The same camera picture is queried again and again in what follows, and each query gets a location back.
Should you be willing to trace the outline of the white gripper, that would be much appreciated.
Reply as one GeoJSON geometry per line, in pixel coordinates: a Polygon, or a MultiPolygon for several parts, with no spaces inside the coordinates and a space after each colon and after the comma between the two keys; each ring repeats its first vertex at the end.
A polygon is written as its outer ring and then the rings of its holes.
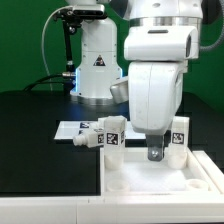
{"type": "Polygon", "coordinates": [[[132,62],[128,70],[133,130],[147,134],[148,159],[164,157],[164,135],[182,99],[184,66],[177,62],[132,62]]]}

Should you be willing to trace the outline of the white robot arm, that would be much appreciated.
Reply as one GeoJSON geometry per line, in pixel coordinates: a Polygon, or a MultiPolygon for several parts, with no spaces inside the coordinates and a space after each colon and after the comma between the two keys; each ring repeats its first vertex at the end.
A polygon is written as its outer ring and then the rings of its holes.
{"type": "Polygon", "coordinates": [[[92,105],[129,103],[135,132],[146,135],[148,159],[164,155],[164,135],[182,100],[188,61],[224,42],[200,44],[206,0],[66,0],[81,20],[81,63],[73,99],[92,105]]]}

